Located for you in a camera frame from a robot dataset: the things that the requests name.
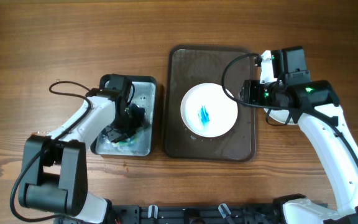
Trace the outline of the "white plate blue streak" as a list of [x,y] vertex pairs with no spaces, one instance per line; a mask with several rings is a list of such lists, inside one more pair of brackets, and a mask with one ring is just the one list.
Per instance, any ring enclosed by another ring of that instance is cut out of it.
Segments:
[[216,138],[230,131],[239,114],[232,94],[215,83],[190,88],[182,98],[180,115],[185,126],[196,135]]

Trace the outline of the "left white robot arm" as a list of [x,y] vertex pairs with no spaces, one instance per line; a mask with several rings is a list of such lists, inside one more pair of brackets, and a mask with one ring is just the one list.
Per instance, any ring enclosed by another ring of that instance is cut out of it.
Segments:
[[86,151],[99,136],[117,144],[136,135],[145,124],[145,110],[115,90],[93,88],[83,106],[46,136],[32,135],[24,144],[21,172],[12,188],[12,214],[21,207],[49,212],[36,221],[112,223],[111,202],[88,190]]

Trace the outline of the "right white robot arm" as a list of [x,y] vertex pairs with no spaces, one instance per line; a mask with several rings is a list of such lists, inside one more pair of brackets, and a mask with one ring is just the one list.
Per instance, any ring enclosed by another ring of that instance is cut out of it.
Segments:
[[330,210],[304,195],[274,200],[275,223],[358,223],[358,146],[339,98],[326,80],[287,84],[246,80],[242,105],[263,108],[279,124],[296,124],[314,147],[337,203]]

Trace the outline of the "green yellow sponge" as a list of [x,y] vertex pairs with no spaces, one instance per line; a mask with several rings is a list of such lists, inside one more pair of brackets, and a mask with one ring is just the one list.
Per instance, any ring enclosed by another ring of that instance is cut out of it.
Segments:
[[116,145],[119,147],[130,147],[137,144],[138,141],[139,141],[139,133],[136,133],[130,138],[127,138],[123,141],[119,141]]

